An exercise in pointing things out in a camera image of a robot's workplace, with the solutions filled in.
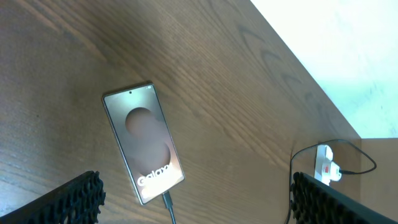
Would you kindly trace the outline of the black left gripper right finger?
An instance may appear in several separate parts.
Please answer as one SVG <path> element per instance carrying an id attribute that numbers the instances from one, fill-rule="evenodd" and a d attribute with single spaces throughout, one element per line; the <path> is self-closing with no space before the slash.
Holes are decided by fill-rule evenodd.
<path id="1" fill-rule="evenodd" d="M 290 209 L 297 223 L 397 224 L 303 172 L 293 180 Z"/>

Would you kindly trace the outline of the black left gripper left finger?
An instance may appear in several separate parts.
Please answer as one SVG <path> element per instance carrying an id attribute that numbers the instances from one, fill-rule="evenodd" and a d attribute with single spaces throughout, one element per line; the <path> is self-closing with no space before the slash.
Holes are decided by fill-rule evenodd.
<path id="1" fill-rule="evenodd" d="M 98 171 L 87 171 L 1 217 L 1 223 L 98 223 L 106 193 Z"/>

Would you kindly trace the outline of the Samsung Galaxy smartphone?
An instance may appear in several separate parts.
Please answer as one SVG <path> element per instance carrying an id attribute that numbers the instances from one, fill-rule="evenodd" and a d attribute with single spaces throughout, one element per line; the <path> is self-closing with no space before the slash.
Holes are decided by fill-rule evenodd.
<path id="1" fill-rule="evenodd" d="M 185 180 L 154 84 L 104 95 L 103 104 L 140 204 Z"/>

